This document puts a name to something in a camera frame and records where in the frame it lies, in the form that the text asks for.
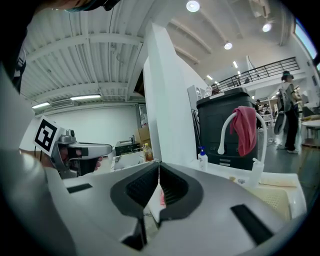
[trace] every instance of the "bottle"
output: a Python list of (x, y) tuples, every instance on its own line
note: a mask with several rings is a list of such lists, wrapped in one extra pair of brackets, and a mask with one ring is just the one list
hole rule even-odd
[(152, 149), (149, 147), (148, 143), (144, 144), (144, 146), (145, 147), (143, 149), (143, 152), (144, 152), (145, 161), (149, 162), (154, 159), (154, 157), (152, 155)]
[(204, 97), (210, 97), (212, 95), (212, 87), (210, 85), (205, 89)]
[(206, 172), (208, 168), (208, 156), (205, 154), (204, 146), (200, 146), (199, 149), (201, 149), (200, 154), (198, 154), (200, 170)]
[(253, 158), (253, 166), (247, 186), (256, 188), (261, 180), (262, 172), (264, 171), (265, 164)]

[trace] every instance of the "white curved faucet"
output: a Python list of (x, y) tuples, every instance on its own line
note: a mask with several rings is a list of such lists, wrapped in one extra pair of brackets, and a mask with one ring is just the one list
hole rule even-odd
[[(220, 139), (220, 146), (218, 149), (218, 154), (223, 155), (225, 153), (225, 135), (226, 135), (226, 129), (230, 121), (237, 115), (237, 113), (231, 114), (224, 122), (222, 130), (221, 130), (221, 139)], [(265, 167), (265, 158), (266, 158), (266, 152), (267, 152), (267, 126), (264, 121), (264, 119), (259, 115), (258, 113), (255, 113), (256, 118), (258, 118), (262, 124), (263, 127), (263, 148), (262, 148), (262, 157), (261, 161), (257, 160), (256, 158), (253, 158), (253, 166), (252, 166), (252, 175), (249, 179), (249, 186), (255, 187), (258, 185), (258, 182), (261, 177), (261, 173), (264, 170)]]

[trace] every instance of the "ceiling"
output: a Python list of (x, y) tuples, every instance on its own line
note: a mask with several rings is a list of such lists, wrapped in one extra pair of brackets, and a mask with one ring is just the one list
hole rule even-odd
[[(203, 78), (211, 74), (217, 81), (233, 75), (235, 69), (227, 59), (239, 51), (234, 60), (242, 72), (246, 64), (242, 50), (250, 48), (248, 42), (259, 46), (280, 41), (278, 3), (269, 5), (268, 19), (274, 25), (263, 33), (266, 19), (254, 17), (249, 0), (199, 0), (198, 12), (187, 11), (185, 2), (121, 0), (108, 12), (102, 7), (39, 12), (28, 26), (23, 45), (27, 65), (21, 95), (32, 105), (90, 94), (101, 98), (79, 104), (144, 102), (134, 88), (147, 58), (144, 33), (150, 19), (167, 28), (176, 53), (198, 74)], [(233, 43), (233, 51), (224, 49), (227, 41)]]
[[(208, 84), (248, 70), (246, 55), (258, 49), (285, 43), (281, 3), (276, 0), (198, 0), (200, 10), (182, 9), (167, 26), (177, 54)], [(266, 17), (255, 17), (266, 6)], [(272, 30), (262, 31), (266, 20)], [(226, 42), (233, 48), (225, 50)], [(239, 69), (233, 67), (236, 61)], [(206, 78), (211, 75), (214, 80)]]
[(156, 2), (122, 0), (108, 12), (102, 7), (39, 12), (23, 44), (27, 65), (21, 95), (32, 105), (88, 94), (101, 94), (101, 98), (82, 104), (143, 102), (128, 87)]

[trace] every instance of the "black trash bin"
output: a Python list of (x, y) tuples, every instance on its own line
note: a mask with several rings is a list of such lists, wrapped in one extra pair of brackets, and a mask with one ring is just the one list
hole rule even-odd
[(245, 88), (230, 89), (198, 100), (196, 107), (200, 122), (200, 143), (205, 146), (209, 163), (252, 170), (253, 158), (258, 158), (258, 140), (253, 150), (241, 157), (238, 153), (239, 138), (236, 131), (230, 134), (230, 124), (225, 131), (224, 154), (218, 154), (222, 127), (239, 106), (255, 106)]

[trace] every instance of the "person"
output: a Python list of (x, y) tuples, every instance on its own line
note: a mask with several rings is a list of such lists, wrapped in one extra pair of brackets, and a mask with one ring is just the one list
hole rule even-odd
[(295, 93), (293, 85), (294, 76), (289, 71), (284, 71), (281, 77), (281, 96), (283, 110), (288, 120), (288, 132), (285, 145), (278, 146), (278, 149), (286, 149), (290, 154), (298, 154), (295, 147), (296, 135), (298, 132), (298, 103), (300, 98)]
[(240, 78), (239, 78), (239, 77), (237, 77), (236, 79), (238, 80), (238, 83), (237, 83), (237, 85), (236, 85), (236, 86), (238, 87), (238, 86), (241, 85), (241, 82), (240, 82)]
[[(2, 41), (0, 61), (3, 64), (9, 79), (12, 81), (15, 89), (20, 93), (21, 77), (26, 67), (25, 58), (21, 57), (22, 45), (27, 36), (27, 26), (31, 22), (33, 16), (46, 8), (56, 10), (67, 10), (68, 12), (90, 11), (103, 6), (106, 11), (113, 8), (120, 0), (33, 0), (33, 1), (5, 1), (2, 6), (3, 10), (12, 10), (12, 15), (1, 15), (1, 23), (3, 26), (2, 33), (7, 36), (8, 40)], [(23, 154), (34, 156), (38, 160), (41, 158), (41, 164), (44, 167), (53, 167), (50, 158), (40, 151), (27, 151), (20, 149)], [(60, 149), (60, 155), (65, 162), (68, 160), (67, 148)], [(100, 157), (96, 163), (95, 170), (101, 166)]]
[[(260, 103), (260, 100), (257, 99), (254, 108), (255, 108), (255, 111), (260, 115), (260, 112), (259, 112), (259, 103)], [(256, 128), (257, 128), (257, 129), (262, 129), (261, 121), (260, 121), (258, 118), (256, 119)]]

